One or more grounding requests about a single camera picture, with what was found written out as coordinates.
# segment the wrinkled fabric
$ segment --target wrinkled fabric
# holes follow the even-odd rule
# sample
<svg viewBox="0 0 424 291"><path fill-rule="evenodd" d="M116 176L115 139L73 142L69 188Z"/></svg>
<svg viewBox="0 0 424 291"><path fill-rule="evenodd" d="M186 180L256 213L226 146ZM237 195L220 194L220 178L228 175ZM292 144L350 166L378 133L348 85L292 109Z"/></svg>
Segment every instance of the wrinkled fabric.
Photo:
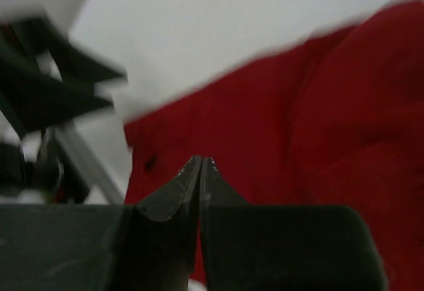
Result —
<svg viewBox="0 0 424 291"><path fill-rule="evenodd" d="M127 203L191 155L211 156L250 203L353 207L390 290L424 290L421 1L251 61L125 132L133 147ZM193 277L205 280L199 244Z"/></svg>

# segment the red fabric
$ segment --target red fabric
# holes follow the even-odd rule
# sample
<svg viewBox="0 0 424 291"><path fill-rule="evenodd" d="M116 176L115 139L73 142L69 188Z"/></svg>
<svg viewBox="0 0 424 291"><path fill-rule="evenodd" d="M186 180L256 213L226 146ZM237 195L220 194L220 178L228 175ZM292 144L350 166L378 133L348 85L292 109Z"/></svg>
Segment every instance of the red fabric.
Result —
<svg viewBox="0 0 424 291"><path fill-rule="evenodd" d="M127 203L191 155L212 156L251 203L352 206L390 290L424 290L422 2L253 61L125 131ZM204 281L199 249L194 278Z"/></svg>

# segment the white surface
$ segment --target white surface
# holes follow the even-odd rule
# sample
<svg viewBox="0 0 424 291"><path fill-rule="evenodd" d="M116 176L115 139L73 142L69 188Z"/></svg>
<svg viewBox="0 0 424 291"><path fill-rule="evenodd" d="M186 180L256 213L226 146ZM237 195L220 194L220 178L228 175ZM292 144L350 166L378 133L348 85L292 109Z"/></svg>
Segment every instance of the white surface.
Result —
<svg viewBox="0 0 424 291"><path fill-rule="evenodd" d="M122 64L129 86L113 92L128 119L211 76L322 27L368 15L389 0L87 0L72 37ZM131 170L120 119L82 127L125 191Z"/></svg>

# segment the black object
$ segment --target black object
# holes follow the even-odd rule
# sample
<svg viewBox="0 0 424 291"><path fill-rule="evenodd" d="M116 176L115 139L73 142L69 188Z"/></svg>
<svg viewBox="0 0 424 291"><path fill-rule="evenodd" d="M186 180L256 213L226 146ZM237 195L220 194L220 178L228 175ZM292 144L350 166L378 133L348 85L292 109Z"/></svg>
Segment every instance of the black object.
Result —
<svg viewBox="0 0 424 291"><path fill-rule="evenodd" d="M36 59L45 52L63 82L40 71ZM94 96L94 83L124 75L71 45L45 14L0 24L0 110L20 138L112 106Z"/></svg>
<svg viewBox="0 0 424 291"><path fill-rule="evenodd" d="M250 205L200 157L136 205L0 206L0 290L185 290L198 212L211 291L385 290L356 212Z"/></svg>
<svg viewBox="0 0 424 291"><path fill-rule="evenodd" d="M347 206L247 204L210 158L200 206L209 291L385 290L370 232Z"/></svg>
<svg viewBox="0 0 424 291"><path fill-rule="evenodd" d="M0 142L0 194L17 184L22 186L25 179L25 159L19 146Z"/></svg>
<svg viewBox="0 0 424 291"><path fill-rule="evenodd" d="M200 163L137 205L0 205L0 290L184 290Z"/></svg>
<svg viewBox="0 0 424 291"><path fill-rule="evenodd" d="M38 59L47 53L56 62L61 81L40 69ZM95 84L124 76L124 71L102 64L71 44L45 12L0 21L0 111L21 139L35 131L54 132L57 125L74 117L112 106L94 95ZM93 178L81 175L75 158L70 157L69 147L76 145L81 150L84 143L68 145L66 150L53 136L43 149L45 157L36 162L25 162L19 147L0 146L0 194L13 196L32 188L54 202L83 202ZM89 156L83 149L83 155ZM105 181L99 166L92 162L87 169L96 168Z"/></svg>

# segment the metal rod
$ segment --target metal rod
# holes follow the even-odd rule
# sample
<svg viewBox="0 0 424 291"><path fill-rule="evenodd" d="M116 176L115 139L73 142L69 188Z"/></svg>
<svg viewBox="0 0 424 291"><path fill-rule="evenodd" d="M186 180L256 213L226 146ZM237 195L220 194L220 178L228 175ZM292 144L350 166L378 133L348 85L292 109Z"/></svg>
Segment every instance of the metal rod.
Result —
<svg viewBox="0 0 424 291"><path fill-rule="evenodd" d="M101 163L74 127L55 127L54 138L66 151L84 181L97 186L110 204L123 204L124 197Z"/></svg>

